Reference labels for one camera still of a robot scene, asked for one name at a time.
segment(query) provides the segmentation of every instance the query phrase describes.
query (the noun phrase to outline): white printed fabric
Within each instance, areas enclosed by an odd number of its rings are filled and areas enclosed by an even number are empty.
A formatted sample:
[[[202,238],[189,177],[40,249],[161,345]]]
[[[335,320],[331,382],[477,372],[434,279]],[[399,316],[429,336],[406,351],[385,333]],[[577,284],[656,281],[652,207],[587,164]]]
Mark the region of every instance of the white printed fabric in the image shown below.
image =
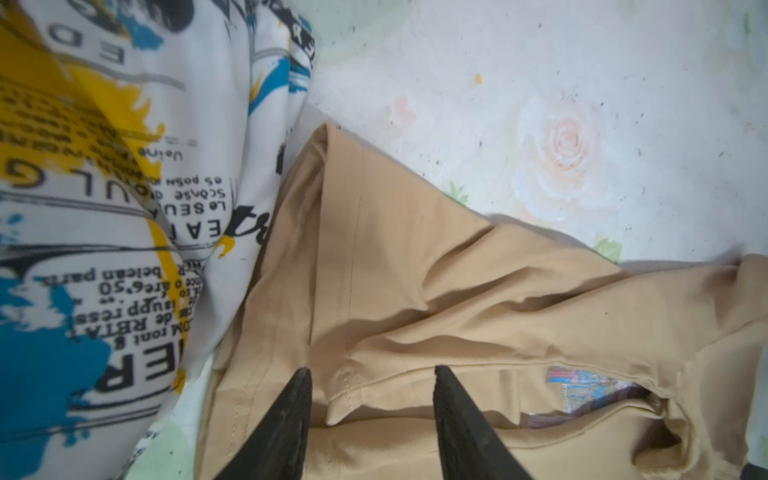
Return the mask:
[[[0,479],[120,478],[243,299],[314,40],[275,0],[8,0],[0,45]]]

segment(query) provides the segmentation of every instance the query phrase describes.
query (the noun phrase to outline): table surface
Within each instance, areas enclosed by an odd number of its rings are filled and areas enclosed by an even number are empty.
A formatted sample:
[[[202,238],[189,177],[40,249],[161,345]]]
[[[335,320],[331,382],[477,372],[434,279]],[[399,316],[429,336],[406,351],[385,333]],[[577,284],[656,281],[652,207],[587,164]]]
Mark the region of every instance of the table surface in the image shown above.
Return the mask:
[[[768,254],[768,2],[290,4],[318,56],[288,156],[331,118],[629,270]]]

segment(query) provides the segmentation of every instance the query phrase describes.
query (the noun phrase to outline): beige t-shirt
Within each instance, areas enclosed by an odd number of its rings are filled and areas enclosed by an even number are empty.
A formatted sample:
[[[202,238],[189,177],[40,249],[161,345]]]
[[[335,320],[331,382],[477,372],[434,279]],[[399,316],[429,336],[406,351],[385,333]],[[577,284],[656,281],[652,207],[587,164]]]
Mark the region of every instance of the beige t-shirt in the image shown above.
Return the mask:
[[[332,125],[307,143],[278,205],[217,359],[201,480],[301,366],[314,382],[304,478],[441,478],[438,364],[534,478],[738,478],[768,342],[768,258],[630,276],[489,222]],[[563,410],[549,366],[650,394],[522,428]]]

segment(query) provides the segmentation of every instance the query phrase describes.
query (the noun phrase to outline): beige fabric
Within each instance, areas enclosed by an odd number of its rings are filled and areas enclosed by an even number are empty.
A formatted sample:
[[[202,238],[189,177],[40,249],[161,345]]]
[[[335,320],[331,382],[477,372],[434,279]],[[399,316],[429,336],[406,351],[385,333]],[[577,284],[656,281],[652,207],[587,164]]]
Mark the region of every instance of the beige fabric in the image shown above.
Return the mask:
[[[535,477],[736,478],[768,259],[629,276],[590,250],[494,225],[332,126],[292,169],[210,411],[200,478],[312,369],[304,478],[441,478],[433,369],[450,365]],[[653,394],[560,426],[547,366]]]

